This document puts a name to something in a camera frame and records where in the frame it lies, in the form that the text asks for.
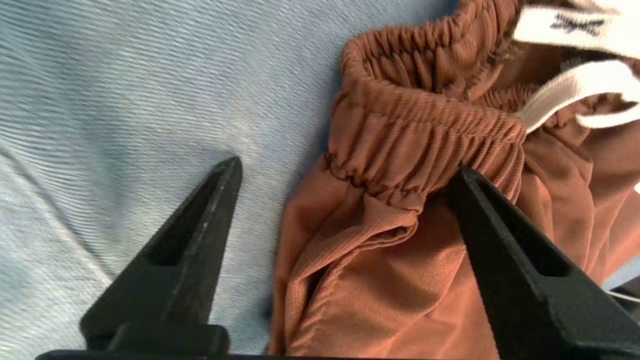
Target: clothing tag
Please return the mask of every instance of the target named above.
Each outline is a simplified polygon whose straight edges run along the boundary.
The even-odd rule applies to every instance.
[[[513,38],[521,42],[576,47],[640,58],[640,20],[632,14],[525,6]]]

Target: light blue fabric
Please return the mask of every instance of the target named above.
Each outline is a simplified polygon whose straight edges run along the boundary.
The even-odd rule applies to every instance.
[[[0,359],[77,321],[218,161],[244,183],[211,321],[268,343],[287,194],[322,151],[344,42],[449,0],[0,0]]]

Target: fabric fold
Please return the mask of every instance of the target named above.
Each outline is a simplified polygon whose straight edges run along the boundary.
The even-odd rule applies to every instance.
[[[328,153],[285,212],[271,354],[496,359],[445,201],[461,164],[596,282],[640,251],[629,221],[615,222],[640,179],[640,127],[576,122],[623,108],[620,97],[569,104],[528,136],[515,115],[574,55],[544,49],[547,67],[527,72],[540,53],[511,39],[523,3],[461,0],[451,17],[347,43]],[[611,154],[629,160],[616,166]],[[617,223],[625,228],[611,241]]]

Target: brown fabric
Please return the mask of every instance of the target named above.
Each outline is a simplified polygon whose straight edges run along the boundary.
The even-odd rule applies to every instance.
[[[521,5],[461,0],[436,23],[349,41],[329,153],[285,212],[271,354],[497,358],[439,191],[460,163],[491,179],[594,280],[638,253],[632,215],[618,213],[634,208],[640,122],[580,127],[575,114],[622,106],[598,95],[525,139],[513,112],[567,54],[548,50],[558,55],[545,68],[555,70],[527,75],[539,52],[509,37]]]

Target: seam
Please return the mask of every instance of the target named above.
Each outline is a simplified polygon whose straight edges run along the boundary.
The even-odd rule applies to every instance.
[[[500,143],[522,143],[522,140],[525,137],[523,132],[523,135],[517,136],[513,140],[505,140],[503,138],[498,138],[496,136],[492,136],[491,134],[487,134],[487,133],[482,134],[482,133],[477,133],[469,130],[462,130],[458,127],[449,126],[446,124],[434,124],[432,121],[429,121],[429,120],[406,120],[400,116],[392,117],[389,114],[384,114],[377,111],[369,111],[369,109],[366,106],[364,106],[363,104],[360,104],[359,102],[354,101],[353,99],[350,99],[349,97],[344,99],[344,102],[346,102],[349,110],[366,110],[367,115],[378,115],[378,116],[384,117],[384,119],[368,119],[363,122],[368,122],[368,121],[398,122],[398,120],[400,120],[401,122],[407,122],[407,123],[427,124],[431,129],[438,129],[438,130],[444,130],[449,132],[456,131],[458,134],[469,137],[469,138],[482,138],[484,140],[493,140],[494,142],[500,142]],[[471,104],[469,104],[469,106],[473,108],[477,107]],[[518,115],[515,115],[514,113],[509,113],[506,111],[493,109],[493,108],[491,108],[491,110],[496,111],[497,113],[504,115],[505,117],[513,117],[520,120],[520,117],[518,117]]]

